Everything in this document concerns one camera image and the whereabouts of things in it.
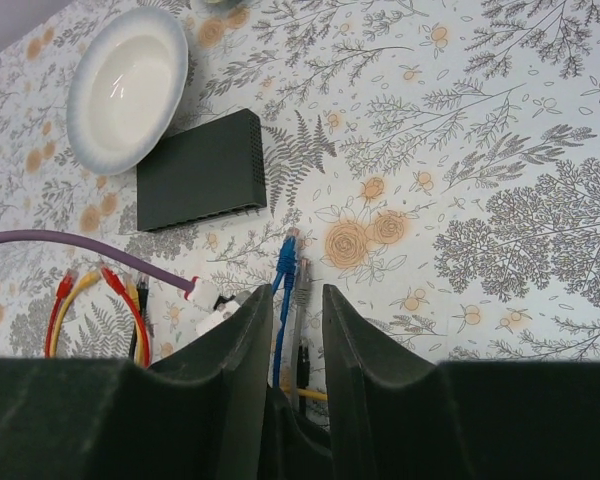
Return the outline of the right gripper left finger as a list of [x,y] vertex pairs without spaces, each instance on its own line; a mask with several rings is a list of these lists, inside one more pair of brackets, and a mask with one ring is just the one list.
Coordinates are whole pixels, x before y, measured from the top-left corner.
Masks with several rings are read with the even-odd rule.
[[253,479],[272,293],[141,368],[0,358],[0,479]]

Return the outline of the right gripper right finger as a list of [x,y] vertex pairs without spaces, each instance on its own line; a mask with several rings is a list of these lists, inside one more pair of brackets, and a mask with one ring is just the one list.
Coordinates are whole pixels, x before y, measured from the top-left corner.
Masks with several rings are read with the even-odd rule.
[[600,479],[600,362],[433,364],[322,292],[338,479]]

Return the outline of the black network switch box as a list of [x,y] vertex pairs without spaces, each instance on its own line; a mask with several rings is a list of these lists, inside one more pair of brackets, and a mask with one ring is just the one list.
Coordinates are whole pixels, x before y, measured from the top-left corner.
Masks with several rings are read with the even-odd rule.
[[267,206],[261,121],[241,109],[161,142],[137,166],[137,229]]

